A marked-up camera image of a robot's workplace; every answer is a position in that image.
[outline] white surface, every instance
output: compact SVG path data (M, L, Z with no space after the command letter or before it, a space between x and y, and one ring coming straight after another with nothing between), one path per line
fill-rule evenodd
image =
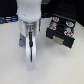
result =
M26 22L32 23L41 18L42 0L16 0L18 17Z
M19 47L18 23L0 25L0 84L84 84L84 27L77 23L72 49L46 38L50 19L37 36L36 70L26 70L26 51Z
M26 67L28 71L35 70L36 67L36 40L35 37L32 38L32 62L31 62L31 48L29 45L29 37L26 37Z

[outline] white cylinder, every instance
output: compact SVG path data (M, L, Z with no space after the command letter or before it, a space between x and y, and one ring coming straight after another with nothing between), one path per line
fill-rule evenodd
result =
M18 17L28 23L38 21L41 18L42 0L17 0Z

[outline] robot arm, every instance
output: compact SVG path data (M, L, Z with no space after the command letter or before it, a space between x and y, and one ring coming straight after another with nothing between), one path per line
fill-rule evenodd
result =
M35 36L39 32L42 0L17 0L17 15L20 33L26 38L27 70L35 69L36 43Z

